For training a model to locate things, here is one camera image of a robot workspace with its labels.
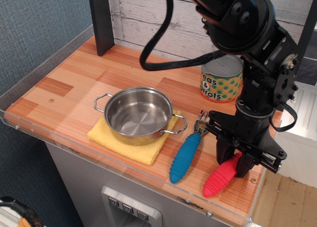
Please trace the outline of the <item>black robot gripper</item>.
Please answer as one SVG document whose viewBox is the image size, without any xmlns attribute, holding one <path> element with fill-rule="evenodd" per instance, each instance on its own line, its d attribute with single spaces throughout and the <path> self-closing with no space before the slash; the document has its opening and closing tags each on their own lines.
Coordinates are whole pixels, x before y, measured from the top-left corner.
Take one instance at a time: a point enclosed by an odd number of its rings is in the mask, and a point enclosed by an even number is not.
<svg viewBox="0 0 317 227">
<path fill-rule="evenodd" d="M 257 112 L 244 105 L 241 99 L 237 99 L 235 105 L 235 115 L 209 111 L 207 131 L 216 136 L 218 164 L 227 161 L 238 150 L 242 156 L 237 163 L 236 177 L 243 178 L 255 165 L 278 172 L 287 154 L 269 132 L 276 109 L 269 106 Z"/>
</svg>

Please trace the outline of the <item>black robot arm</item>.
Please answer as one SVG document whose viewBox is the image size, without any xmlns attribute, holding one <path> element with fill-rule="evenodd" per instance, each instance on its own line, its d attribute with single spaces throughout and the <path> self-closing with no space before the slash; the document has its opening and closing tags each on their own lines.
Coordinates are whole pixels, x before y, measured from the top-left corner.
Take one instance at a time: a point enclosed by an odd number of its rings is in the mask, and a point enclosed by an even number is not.
<svg viewBox="0 0 317 227">
<path fill-rule="evenodd" d="M 209 113 L 207 129 L 217 139 L 217 162 L 222 164 L 238 150 L 242 156 L 236 177 L 244 177 L 255 165 L 277 172 L 287 155 L 269 128 L 278 108 L 297 118 L 287 102 L 298 89 L 298 46 L 277 23 L 270 0 L 192 1 L 212 43 L 221 52 L 243 60 L 243 87 L 235 114 Z"/>
</svg>

